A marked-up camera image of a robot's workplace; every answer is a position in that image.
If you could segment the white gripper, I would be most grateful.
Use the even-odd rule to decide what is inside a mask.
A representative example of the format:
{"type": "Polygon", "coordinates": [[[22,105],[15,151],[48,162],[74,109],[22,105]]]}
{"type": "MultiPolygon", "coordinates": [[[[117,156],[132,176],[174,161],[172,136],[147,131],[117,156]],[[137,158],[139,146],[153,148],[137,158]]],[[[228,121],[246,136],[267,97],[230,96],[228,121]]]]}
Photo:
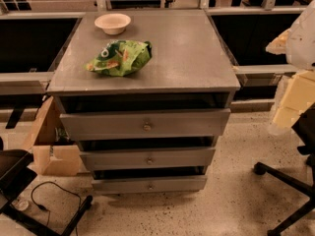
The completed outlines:
{"type": "Polygon", "coordinates": [[[268,132],[281,135],[289,131],[300,115],[315,103],[315,71],[302,70],[283,76],[278,83],[275,103],[270,110],[268,132]]]}

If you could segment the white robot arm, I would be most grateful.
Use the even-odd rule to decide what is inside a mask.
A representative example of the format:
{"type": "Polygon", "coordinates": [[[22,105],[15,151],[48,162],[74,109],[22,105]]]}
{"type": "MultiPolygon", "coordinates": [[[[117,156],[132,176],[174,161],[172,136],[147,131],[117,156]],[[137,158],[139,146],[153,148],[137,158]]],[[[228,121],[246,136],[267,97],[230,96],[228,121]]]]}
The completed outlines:
{"type": "Polygon", "coordinates": [[[270,42],[266,51],[284,54],[286,62],[297,69],[278,85],[268,131],[279,135],[288,131],[315,103],[315,1],[312,1],[291,27],[270,42]]]}

